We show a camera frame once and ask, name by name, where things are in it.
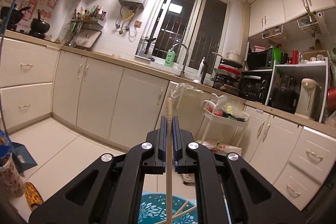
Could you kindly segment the wooden chopstick one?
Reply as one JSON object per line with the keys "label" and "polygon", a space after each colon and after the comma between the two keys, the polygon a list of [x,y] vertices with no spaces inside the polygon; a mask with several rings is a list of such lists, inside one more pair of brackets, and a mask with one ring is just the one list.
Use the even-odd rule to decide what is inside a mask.
{"label": "wooden chopstick one", "polygon": [[174,216],[180,214],[180,213],[183,211],[183,209],[184,209],[188,204],[189,204],[189,200],[186,200],[186,201],[182,204],[182,206],[181,206],[181,207],[174,213]]}

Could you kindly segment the wooden chopstick four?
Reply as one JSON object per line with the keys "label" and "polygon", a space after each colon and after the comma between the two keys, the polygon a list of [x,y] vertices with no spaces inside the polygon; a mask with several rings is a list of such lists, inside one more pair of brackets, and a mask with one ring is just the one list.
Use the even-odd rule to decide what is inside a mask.
{"label": "wooden chopstick four", "polygon": [[166,104],[166,219],[172,224],[172,172],[173,172],[173,141],[172,141],[172,99],[167,99]]}

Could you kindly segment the wooden chopstick two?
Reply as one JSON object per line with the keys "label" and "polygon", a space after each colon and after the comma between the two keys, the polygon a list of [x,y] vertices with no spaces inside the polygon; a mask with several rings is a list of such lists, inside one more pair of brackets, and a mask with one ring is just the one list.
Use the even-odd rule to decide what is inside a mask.
{"label": "wooden chopstick two", "polygon": [[[183,216],[183,215],[189,214],[189,213],[192,212],[192,211],[195,211],[196,209],[197,209],[197,206],[193,206],[193,207],[191,207],[191,208],[189,208],[189,209],[187,209],[187,210],[185,210],[185,211],[183,211],[183,212],[180,212],[180,213],[178,213],[178,214],[173,215],[173,216],[171,217],[171,219],[179,218],[179,217],[181,217],[181,216]],[[167,219],[162,220],[162,221],[160,221],[160,222],[156,222],[155,224],[164,224],[164,223],[167,223]]]}

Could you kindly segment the chrome kitchen faucet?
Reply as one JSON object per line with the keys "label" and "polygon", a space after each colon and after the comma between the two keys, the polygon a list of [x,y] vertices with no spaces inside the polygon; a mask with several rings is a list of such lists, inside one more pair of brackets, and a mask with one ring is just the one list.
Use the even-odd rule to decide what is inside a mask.
{"label": "chrome kitchen faucet", "polygon": [[180,78],[185,78],[185,69],[186,69],[187,60],[189,58],[189,50],[188,50],[188,47],[183,43],[175,43],[173,44],[171,49],[175,50],[176,47],[182,47],[185,49],[185,52],[186,52],[185,57],[183,58],[182,70],[181,70],[181,73],[179,74]]}

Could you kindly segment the yellow patterned slipper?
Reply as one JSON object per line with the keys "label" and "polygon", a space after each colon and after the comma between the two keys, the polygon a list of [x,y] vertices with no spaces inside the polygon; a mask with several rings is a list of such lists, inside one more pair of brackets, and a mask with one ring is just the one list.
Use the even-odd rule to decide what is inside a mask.
{"label": "yellow patterned slipper", "polygon": [[30,210],[34,211],[44,203],[42,196],[31,182],[27,181],[23,184],[23,186],[27,204]]}

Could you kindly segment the blue cardboard box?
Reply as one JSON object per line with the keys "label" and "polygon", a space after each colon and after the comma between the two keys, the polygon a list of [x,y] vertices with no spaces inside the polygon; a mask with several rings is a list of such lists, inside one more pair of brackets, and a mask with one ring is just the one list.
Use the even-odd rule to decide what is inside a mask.
{"label": "blue cardboard box", "polygon": [[13,161],[18,173],[23,173],[35,166],[37,162],[33,159],[26,146],[20,143],[12,143]]}

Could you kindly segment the white plastic bag on door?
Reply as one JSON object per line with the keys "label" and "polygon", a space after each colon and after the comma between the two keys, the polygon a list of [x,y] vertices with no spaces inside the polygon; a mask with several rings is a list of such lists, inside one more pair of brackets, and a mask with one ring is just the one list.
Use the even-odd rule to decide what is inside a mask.
{"label": "white plastic bag on door", "polygon": [[180,83],[171,92],[173,108],[175,110],[197,109],[202,102],[204,91],[197,89],[191,84]]}

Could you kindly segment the black toaster oven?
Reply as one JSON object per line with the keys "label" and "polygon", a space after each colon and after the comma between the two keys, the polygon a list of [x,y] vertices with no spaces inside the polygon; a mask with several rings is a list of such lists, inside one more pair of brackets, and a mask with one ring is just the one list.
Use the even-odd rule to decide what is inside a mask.
{"label": "black toaster oven", "polygon": [[266,102],[272,69],[243,71],[239,82],[239,97],[264,104]]}

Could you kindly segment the blue white shopping bag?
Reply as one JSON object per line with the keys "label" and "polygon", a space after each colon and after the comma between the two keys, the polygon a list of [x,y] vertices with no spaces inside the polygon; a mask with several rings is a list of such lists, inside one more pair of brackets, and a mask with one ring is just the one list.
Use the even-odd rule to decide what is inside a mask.
{"label": "blue white shopping bag", "polygon": [[6,133],[0,130],[0,166],[4,166],[12,153],[12,143]]}

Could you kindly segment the white electric kettle pot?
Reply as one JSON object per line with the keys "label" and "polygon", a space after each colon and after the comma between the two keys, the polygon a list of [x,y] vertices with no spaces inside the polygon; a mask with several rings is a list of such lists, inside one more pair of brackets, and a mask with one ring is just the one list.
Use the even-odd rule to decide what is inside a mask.
{"label": "white electric kettle pot", "polygon": [[295,115],[316,120],[319,112],[321,85],[314,79],[305,78],[301,81],[301,90]]}

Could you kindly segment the white metal counter rack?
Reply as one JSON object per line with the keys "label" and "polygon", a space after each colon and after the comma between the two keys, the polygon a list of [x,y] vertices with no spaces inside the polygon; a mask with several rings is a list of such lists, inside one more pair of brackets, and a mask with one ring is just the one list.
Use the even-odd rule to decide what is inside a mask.
{"label": "white metal counter rack", "polygon": [[327,60],[304,64],[273,63],[272,78],[265,105],[295,114],[302,79],[314,79],[321,85],[318,118],[322,122],[326,110],[327,90],[330,85],[330,66]]}

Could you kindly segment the green soap bottle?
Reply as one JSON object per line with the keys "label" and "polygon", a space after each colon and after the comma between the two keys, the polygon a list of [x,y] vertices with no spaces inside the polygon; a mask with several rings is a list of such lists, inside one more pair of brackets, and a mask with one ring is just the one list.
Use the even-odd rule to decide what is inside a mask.
{"label": "green soap bottle", "polygon": [[171,48],[167,52],[164,66],[172,68],[174,64],[174,59],[175,59],[175,51]]}

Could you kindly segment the black wok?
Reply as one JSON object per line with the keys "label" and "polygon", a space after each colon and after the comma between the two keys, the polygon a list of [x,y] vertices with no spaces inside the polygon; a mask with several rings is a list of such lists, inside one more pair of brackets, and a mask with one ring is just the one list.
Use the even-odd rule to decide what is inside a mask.
{"label": "black wok", "polygon": [[50,24],[41,19],[41,10],[38,10],[38,17],[34,18],[30,25],[31,36],[44,39],[50,29]]}

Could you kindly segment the black kettle on stove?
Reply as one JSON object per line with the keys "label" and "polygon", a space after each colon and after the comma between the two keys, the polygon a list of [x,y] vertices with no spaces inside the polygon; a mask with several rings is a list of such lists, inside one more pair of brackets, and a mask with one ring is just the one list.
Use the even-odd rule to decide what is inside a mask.
{"label": "black kettle on stove", "polygon": [[[17,4],[14,5],[14,8],[11,12],[11,15],[9,17],[9,22],[7,24],[6,29],[7,30],[11,30],[11,31],[15,31],[17,29],[17,24],[22,20],[23,16],[24,16],[24,11],[29,10],[31,7],[27,6],[24,8],[21,8],[20,10],[18,10],[16,8]],[[9,6],[3,6],[1,8],[1,19],[5,19],[7,17],[7,14],[9,12]]]}

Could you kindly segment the wall spice rack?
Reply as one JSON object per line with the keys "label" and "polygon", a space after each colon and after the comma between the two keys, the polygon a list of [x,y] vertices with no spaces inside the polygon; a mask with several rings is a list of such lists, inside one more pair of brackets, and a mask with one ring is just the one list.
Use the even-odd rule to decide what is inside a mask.
{"label": "wall spice rack", "polygon": [[102,6],[95,5],[92,8],[74,9],[70,30],[74,32],[80,28],[93,28],[94,30],[101,30],[106,24],[107,12],[103,10]]}

